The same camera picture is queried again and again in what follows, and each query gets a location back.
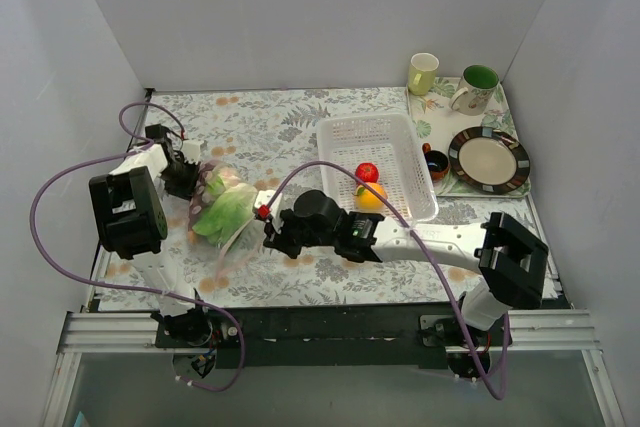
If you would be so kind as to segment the clear zip top bag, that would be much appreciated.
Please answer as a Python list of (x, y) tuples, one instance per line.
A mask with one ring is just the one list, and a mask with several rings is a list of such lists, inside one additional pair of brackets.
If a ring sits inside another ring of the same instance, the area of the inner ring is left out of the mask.
[(246, 266), (258, 253), (260, 224), (253, 207), (258, 190), (229, 164), (199, 166), (188, 208), (187, 239), (219, 279)]

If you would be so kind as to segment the orange fake fruit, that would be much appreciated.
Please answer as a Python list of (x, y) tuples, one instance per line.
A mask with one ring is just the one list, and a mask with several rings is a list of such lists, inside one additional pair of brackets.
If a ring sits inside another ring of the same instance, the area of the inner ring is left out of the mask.
[(359, 185), (354, 193), (354, 208), (359, 212), (380, 213), (385, 208), (383, 199), (387, 193), (383, 186), (374, 182)]

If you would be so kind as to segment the red fake strawberry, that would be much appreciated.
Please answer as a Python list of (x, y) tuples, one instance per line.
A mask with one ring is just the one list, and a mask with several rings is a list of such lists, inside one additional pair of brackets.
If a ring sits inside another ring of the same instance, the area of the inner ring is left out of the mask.
[(360, 163), (355, 170), (358, 179), (367, 183), (377, 183), (379, 180), (379, 170), (375, 164), (371, 162)]

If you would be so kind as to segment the white plastic basket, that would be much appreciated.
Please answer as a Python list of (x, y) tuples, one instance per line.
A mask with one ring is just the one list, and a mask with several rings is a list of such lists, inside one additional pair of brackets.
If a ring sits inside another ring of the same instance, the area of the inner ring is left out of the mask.
[(407, 220), (431, 221), (439, 212), (414, 125), (406, 113), (366, 113), (317, 124), (318, 157), (354, 173), (372, 163), (389, 202)]

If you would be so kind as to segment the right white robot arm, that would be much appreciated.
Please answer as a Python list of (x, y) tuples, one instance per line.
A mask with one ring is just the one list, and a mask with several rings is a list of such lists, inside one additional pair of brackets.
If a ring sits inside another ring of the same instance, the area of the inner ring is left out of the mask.
[(475, 344), (510, 310), (534, 310), (542, 303), (549, 249), (512, 216), (493, 212), (468, 225), (401, 224), (379, 213), (348, 212), (319, 190), (300, 195), (291, 209), (280, 196), (262, 191), (254, 203), (264, 222), (264, 247), (297, 258), (310, 247), (330, 247), (351, 262), (428, 261), (480, 275), (463, 295), (454, 336)]

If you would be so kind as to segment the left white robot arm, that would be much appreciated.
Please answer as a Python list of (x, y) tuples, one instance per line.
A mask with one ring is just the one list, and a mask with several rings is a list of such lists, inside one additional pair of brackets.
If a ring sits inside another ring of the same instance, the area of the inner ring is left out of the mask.
[(199, 154), (188, 144), (176, 149), (170, 134), (160, 124), (147, 127), (145, 136), (153, 145), (92, 178), (89, 193), (102, 246), (131, 262), (146, 285), (160, 291), (159, 310), (152, 318), (172, 339), (200, 347), (211, 339), (213, 324), (203, 307), (190, 302), (197, 291), (163, 249), (169, 226), (161, 204), (164, 193), (192, 198)]

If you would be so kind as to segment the green fake lettuce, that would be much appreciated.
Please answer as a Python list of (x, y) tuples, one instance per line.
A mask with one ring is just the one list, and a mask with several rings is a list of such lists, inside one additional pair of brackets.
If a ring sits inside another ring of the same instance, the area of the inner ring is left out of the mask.
[(257, 193), (257, 189), (244, 182), (234, 168), (217, 166), (207, 176), (207, 192), (203, 196), (207, 207), (190, 232), (215, 247), (224, 246), (253, 218)]

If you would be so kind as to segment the small brown cup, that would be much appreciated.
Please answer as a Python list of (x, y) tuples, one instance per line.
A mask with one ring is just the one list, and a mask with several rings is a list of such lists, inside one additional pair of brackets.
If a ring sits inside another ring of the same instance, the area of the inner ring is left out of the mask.
[(429, 143), (422, 145), (422, 152), (431, 180), (434, 183), (443, 180), (450, 170), (448, 156), (439, 150), (433, 149)]

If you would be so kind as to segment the floral serving tray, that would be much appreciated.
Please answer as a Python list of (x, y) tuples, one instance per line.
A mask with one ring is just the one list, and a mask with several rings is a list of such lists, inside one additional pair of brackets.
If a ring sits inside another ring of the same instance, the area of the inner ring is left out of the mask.
[(518, 140), (502, 86), (484, 111), (466, 115), (449, 106), (459, 80), (438, 77), (424, 96), (407, 95), (420, 142), (445, 155), (449, 172), (435, 182), (439, 196), (513, 197), (529, 194), (532, 163)]

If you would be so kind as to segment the striped rim ceramic plate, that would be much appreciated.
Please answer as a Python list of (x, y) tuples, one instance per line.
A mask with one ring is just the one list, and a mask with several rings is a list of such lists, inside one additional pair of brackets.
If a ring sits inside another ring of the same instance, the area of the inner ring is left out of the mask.
[(457, 133), (446, 150), (453, 174), (482, 194), (506, 195), (525, 186), (531, 160), (511, 135), (486, 126)]

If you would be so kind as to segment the yellow green mug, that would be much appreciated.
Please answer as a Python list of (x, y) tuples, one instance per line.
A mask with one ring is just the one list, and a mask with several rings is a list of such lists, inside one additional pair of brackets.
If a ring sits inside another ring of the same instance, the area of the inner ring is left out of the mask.
[(415, 96), (424, 96), (432, 88), (439, 59), (430, 53), (416, 53), (410, 59), (407, 88)]

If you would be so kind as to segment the green interior floral mug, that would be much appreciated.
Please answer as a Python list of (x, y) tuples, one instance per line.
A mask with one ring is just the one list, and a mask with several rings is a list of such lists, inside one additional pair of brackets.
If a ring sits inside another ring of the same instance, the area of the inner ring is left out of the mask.
[(467, 116), (481, 115), (498, 85), (499, 77), (493, 69), (483, 65), (468, 66), (449, 100), (449, 107)]

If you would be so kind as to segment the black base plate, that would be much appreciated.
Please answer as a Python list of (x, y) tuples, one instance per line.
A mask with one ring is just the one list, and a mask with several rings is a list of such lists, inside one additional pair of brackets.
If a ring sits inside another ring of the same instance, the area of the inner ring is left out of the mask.
[(227, 315), (192, 309), (154, 314), (158, 348), (201, 354), (212, 367), (416, 366), (462, 378), (490, 370), (493, 348), (510, 342), (503, 322), (470, 331), (465, 342), (446, 303), (236, 308)]

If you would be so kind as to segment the aluminium frame rail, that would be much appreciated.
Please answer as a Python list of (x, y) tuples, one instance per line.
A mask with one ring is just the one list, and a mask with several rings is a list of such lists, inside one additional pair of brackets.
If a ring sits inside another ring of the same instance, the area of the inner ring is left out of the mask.
[[(512, 311), (513, 351), (591, 351), (602, 348), (586, 310)], [(60, 353), (140, 353), (156, 350), (158, 324), (143, 313), (71, 313)]]

